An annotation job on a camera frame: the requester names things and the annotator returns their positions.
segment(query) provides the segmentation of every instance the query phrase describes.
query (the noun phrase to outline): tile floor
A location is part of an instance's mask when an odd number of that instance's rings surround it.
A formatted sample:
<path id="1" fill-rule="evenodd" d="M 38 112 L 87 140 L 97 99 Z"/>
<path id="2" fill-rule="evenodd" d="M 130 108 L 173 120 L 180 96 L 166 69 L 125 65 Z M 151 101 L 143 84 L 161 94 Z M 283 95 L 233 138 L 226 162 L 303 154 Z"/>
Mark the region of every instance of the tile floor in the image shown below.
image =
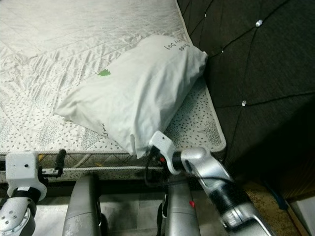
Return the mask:
<path id="1" fill-rule="evenodd" d="M 202 236 L 227 235 L 215 208 L 203 192 L 193 192 Z M 163 193 L 102 195 L 110 236 L 155 236 L 157 212 Z M 61 236 L 70 197 L 46 198 L 37 205 L 34 236 Z"/>

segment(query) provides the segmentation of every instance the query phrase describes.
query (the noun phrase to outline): floor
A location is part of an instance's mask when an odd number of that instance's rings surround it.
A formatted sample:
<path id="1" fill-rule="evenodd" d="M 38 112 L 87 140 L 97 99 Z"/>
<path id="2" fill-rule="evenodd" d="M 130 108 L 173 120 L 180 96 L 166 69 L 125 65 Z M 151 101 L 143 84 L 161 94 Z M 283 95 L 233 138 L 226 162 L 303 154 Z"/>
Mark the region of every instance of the floor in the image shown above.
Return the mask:
<path id="1" fill-rule="evenodd" d="M 262 186 L 251 184 L 245 190 L 254 205 L 278 236 L 297 236 L 286 211 Z M 202 236 L 225 236 L 216 209 L 202 191 L 192 192 Z M 110 236 L 155 236 L 158 206 L 163 193 L 102 195 L 101 210 L 106 215 Z M 45 198 L 37 205 L 34 236 L 61 236 L 70 197 Z"/>
<path id="2" fill-rule="evenodd" d="M 203 192 L 193 192 L 202 236 L 223 236 L 214 206 Z M 102 212 L 106 215 L 110 236 L 156 236 L 157 212 L 162 193 L 102 195 Z M 34 236 L 61 236 L 70 197 L 46 198 L 37 205 Z"/>

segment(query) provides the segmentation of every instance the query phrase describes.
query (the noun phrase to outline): headboard button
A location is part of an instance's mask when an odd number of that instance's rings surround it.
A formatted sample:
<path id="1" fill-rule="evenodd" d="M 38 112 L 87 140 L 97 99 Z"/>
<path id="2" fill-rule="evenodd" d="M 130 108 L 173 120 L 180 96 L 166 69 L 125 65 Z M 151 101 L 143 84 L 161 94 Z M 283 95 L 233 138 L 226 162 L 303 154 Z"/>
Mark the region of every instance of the headboard button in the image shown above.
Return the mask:
<path id="1" fill-rule="evenodd" d="M 255 25 L 256 27 L 260 27 L 262 25 L 262 20 L 257 21 Z"/>

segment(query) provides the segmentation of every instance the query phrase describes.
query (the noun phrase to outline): red light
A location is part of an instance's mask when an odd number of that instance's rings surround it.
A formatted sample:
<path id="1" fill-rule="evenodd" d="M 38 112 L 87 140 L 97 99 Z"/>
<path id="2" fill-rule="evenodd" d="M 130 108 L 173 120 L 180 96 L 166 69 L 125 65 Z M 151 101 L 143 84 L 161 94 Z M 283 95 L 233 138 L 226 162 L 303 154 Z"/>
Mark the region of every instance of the red light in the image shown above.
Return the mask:
<path id="1" fill-rule="evenodd" d="M 192 206 L 192 208 L 195 208 L 195 202 L 194 201 L 189 201 L 189 204 Z"/>

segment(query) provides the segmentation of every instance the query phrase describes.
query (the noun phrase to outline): mattress pattern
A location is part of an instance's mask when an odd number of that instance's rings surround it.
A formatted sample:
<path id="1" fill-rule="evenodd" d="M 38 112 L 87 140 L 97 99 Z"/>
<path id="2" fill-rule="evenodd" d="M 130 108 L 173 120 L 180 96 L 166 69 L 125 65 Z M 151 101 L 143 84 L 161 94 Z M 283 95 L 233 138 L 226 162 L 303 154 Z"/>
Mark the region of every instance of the mattress pattern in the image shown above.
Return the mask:
<path id="1" fill-rule="evenodd" d="M 145 37 L 161 34 L 190 42 L 175 1 L 0 1 L 0 22 L 1 158 L 12 151 L 37 150 L 45 154 L 43 165 L 49 168 L 51 154 L 64 148 L 70 154 L 68 167 L 142 165 L 115 141 L 65 121 L 53 110 L 80 82 Z M 166 135 L 178 148 L 225 148 L 202 79 Z"/>

